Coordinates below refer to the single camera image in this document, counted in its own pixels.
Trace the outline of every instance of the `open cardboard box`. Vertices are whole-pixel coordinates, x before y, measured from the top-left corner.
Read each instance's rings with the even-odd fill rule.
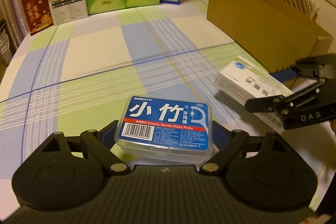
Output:
[[[270,72],[326,54],[333,41],[313,20],[279,0],[209,0],[207,19]]]

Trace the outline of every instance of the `table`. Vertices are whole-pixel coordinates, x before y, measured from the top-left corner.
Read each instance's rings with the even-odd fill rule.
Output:
[[[229,130],[271,130],[215,86],[218,71],[236,56],[259,64],[206,20],[207,4],[114,11],[25,37],[0,85],[1,219],[18,208],[13,173],[47,136],[99,130],[120,119],[131,95],[203,101]],[[282,136],[319,176],[311,204],[317,208],[335,170],[334,133],[326,123]],[[153,163],[117,145],[111,150],[131,164]]]

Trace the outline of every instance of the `plastic case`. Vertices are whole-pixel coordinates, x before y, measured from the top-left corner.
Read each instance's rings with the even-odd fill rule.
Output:
[[[132,96],[115,132],[128,154],[200,163],[212,151],[212,110],[206,103]]]

